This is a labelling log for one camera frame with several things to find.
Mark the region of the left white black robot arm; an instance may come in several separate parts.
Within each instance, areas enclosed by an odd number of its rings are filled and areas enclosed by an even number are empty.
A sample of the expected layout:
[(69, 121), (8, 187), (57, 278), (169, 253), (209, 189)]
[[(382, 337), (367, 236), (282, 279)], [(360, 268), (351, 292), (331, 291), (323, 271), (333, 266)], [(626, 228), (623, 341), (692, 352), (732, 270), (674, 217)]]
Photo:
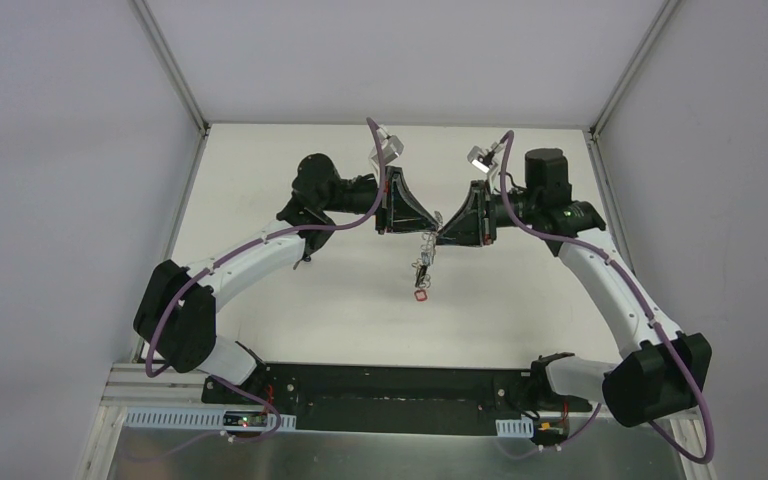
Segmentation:
[(199, 370), (227, 380), (241, 404), (257, 402), (265, 378), (260, 359), (216, 330), (218, 312), (248, 287), (285, 266), (308, 261), (333, 235), (329, 213), (375, 212), (379, 234), (433, 232), (438, 219), (409, 191), (399, 167), (343, 179), (332, 160), (314, 153), (301, 160), (286, 206), (253, 237), (189, 266), (157, 265), (138, 307), (136, 333), (178, 373)]

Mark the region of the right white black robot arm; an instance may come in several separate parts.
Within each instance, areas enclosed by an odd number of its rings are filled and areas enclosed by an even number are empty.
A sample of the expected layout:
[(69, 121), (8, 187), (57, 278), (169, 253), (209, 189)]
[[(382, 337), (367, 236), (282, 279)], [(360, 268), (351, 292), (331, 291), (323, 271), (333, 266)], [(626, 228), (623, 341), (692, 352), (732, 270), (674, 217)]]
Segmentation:
[(543, 410), (567, 396), (601, 403), (634, 427), (698, 406), (712, 357), (700, 333), (687, 334), (644, 291), (616, 250), (605, 221), (573, 197), (562, 150), (525, 154), (522, 187), (501, 189), (503, 149), (473, 148), (468, 161), (486, 174), (437, 235), (439, 246), (490, 246), (499, 229), (526, 226), (584, 287), (608, 325), (617, 364), (559, 353), (533, 361), (529, 400)]

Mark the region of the large metal keyring disc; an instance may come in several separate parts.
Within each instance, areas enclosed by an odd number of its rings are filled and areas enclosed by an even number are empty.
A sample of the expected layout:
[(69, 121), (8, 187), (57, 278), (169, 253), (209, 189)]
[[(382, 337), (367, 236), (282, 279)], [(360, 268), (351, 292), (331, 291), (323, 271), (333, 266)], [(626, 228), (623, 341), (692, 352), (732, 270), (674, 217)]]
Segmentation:
[(423, 243), (420, 246), (420, 254), (412, 264), (415, 270), (414, 287), (418, 290), (425, 290), (430, 287), (430, 269), (436, 256), (436, 239), (436, 232), (424, 232), (422, 234)]

